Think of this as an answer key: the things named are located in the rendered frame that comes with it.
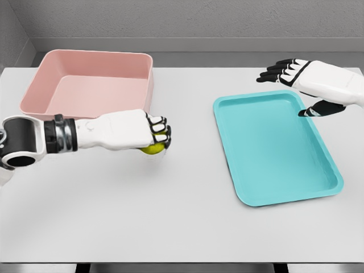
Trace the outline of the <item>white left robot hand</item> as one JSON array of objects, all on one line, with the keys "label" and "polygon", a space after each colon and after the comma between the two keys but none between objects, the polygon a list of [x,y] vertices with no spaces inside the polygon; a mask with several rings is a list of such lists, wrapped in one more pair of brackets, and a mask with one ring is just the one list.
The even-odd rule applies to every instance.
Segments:
[{"label": "white left robot hand", "polygon": [[128,150],[171,144],[171,127],[166,117],[152,116],[141,109],[101,116],[102,144],[110,150]]}]

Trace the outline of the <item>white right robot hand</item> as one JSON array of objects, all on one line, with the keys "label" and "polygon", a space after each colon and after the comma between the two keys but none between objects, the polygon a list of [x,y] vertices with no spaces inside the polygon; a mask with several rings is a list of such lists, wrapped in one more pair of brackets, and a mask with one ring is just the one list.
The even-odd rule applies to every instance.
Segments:
[{"label": "white right robot hand", "polygon": [[266,68],[257,82],[275,82],[297,89],[319,102],[299,111],[299,117],[324,117],[356,105],[354,94],[357,73],[318,60],[285,59]]}]

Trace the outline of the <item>yellow-green tennis ball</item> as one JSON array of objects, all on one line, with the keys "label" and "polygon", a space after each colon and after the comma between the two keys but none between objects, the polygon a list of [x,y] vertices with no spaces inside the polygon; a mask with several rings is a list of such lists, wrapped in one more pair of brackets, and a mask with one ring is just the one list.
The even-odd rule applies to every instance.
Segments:
[{"label": "yellow-green tennis ball", "polygon": [[140,150],[147,155],[156,155],[156,154],[162,152],[164,149],[165,149],[164,143],[155,143],[148,147],[140,148]]}]

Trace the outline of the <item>pink rectangular basket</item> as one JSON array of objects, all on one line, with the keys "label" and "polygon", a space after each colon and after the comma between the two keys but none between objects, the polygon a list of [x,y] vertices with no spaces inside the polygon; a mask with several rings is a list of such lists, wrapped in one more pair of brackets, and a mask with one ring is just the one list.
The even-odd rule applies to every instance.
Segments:
[{"label": "pink rectangular basket", "polygon": [[42,59],[19,108],[48,120],[97,118],[102,114],[149,111],[153,59],[145,53],[55,49]]}]

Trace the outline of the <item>blue rectangular tray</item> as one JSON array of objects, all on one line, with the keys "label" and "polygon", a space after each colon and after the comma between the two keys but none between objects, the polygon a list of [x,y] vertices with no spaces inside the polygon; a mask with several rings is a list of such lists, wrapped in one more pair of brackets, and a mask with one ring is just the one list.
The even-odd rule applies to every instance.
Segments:
[{"label": "blue rectangular tray", "polygon": [[344,180],[290,90],[220,97],[213,104],[238,198],[266,206],[339,194]]}]

